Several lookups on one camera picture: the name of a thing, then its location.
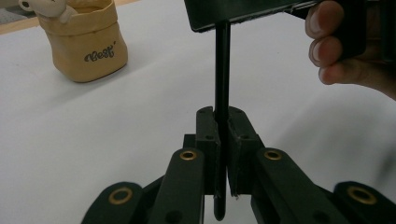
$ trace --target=fingernail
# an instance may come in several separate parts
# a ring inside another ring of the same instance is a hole
[[[311,32],[314,34],[317,34],[321,31],[319,22],[318,22],[318,13],[317,12],[314,12],[314,14],[312,14],[311,19],[309,21],[309,26],[311,28]]]
[[[314,58],[315,61],[319,62],[319,43],[317,43],[314,48],[312,49],[312,58]]]

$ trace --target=white cloth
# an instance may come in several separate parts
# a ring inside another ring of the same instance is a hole
[[[121,181],[146,186],[166,170],[195,112],[214,104],[215,32],[191,31],[183,1],[118,7],[129,62],[77,84],[53,66],[44,31],[0,35],[0,220],[80,223]],[[324,86],[307,57],[304,21],[277,14],[232,26],[230,105],[268,147],[312,180],[370,185],[396,201],[396,104],[363,87]],[[205,223],[218,223],[206,197]],[[224,223],[256,223],[249,196]]]

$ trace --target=black device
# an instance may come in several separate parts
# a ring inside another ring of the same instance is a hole
[[[333,192],[316,186],[283,151],[264,145],[244,111],[229,106],[231,24],[277,12],[304,18],[317,1],[185,0],[194,32],[216,30],[216,102],[196,114],[196,134],[186,134],[166,174],[148,186],[121,182],[105,189],[86,213],[83,224],[203,223],[204,196],[213,195],[215,217],[222,220],[226,180],[231,194],[251,195],[258,223],[395,224],[396,205],[375,189],[356,182]],[[344,54],[365,50],[366,0],[339,1],[346,17],[336,35]],[[394,19],[395,1],[381,1]],[[388,30],[384,59],[394,62],[395,20]]]

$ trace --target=tan fabric basket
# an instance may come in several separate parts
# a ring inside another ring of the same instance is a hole
[[[76,82],[88,82],[122,68],[128,52],[113,0],[69,0],[78,14],[69,22],[37,15],[52,48],[55,67]]]

